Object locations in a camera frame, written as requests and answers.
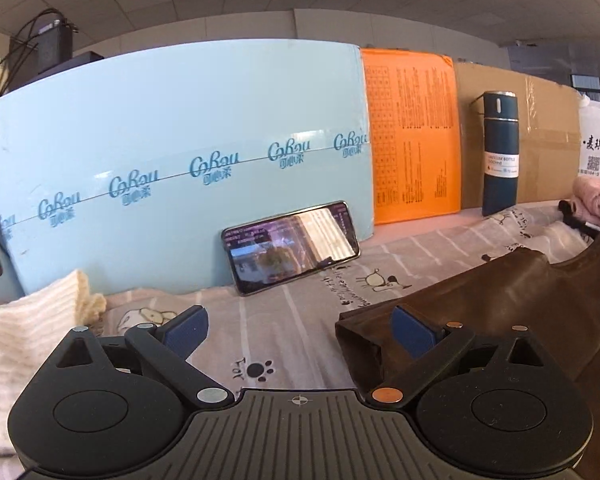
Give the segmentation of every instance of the orange envelope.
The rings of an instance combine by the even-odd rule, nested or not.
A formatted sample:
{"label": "orange envelope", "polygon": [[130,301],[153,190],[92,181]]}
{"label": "orange envelope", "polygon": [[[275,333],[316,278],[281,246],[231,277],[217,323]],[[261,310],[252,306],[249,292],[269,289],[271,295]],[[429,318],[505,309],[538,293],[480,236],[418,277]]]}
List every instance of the orange envelope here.
{"label": "orange envelope", "polygon": [[460,210],[456,74],[437,54],[363,48],[375,224]]}

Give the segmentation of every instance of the dark brown cloth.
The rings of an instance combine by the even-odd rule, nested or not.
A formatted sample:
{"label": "dark brown cloth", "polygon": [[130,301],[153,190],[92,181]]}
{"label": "dark brown cloth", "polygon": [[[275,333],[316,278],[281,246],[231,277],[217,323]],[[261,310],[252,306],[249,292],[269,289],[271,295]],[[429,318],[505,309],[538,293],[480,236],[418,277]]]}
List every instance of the dark brown cloth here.
{"label": "dark brown cloth", "polygon": [[518,248],[400,300],[341,314],[336,336],[351,377],[364,392],[412,361],[391,335],[397,304],[438,325],[460,321],[487,335],[528,326],[587,399],[594,431],[577,471],[600,480],[600,234],[561,264]]}

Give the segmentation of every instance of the bottle label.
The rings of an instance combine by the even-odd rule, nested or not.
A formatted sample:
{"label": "bottle label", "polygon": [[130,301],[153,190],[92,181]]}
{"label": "bottle label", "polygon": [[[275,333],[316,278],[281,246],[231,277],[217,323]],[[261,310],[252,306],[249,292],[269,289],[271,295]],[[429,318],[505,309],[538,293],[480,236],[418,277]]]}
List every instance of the bottle label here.
{"label": "bottle label", "polygon": [[502,178],[518,178],[519,155],[484,152],[484,173]]}

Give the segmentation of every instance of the qr code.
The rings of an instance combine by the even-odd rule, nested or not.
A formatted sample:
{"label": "qr code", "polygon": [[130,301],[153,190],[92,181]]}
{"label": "qr code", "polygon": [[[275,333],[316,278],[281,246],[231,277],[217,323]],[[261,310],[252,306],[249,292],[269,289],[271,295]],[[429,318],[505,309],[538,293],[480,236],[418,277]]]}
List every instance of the qr code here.
{"label": "qr code", "polygon": [[587,161],[587,169],[589,171],[600,171],[600,157],[589,156],[589,160]]}

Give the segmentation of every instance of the cardboard box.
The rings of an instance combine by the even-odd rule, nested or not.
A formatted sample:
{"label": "cardboard box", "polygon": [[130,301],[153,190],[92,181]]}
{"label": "cardboard box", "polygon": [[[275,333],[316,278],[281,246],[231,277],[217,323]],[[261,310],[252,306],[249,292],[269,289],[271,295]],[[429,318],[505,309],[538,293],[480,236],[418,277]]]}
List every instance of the cardboard box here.
{"label": "cardboard box", "polygon": [[487,91],[518,96],[520,177],[518,203],[571,195],[580,159],[579,94],[573,88],[518,72],[456,63],[462,143],[462,208],[482,205]]}
{"label": "cardboard box", "polygon": [[460,209],[460,125],[446,56],[362,50],[376,224]]}

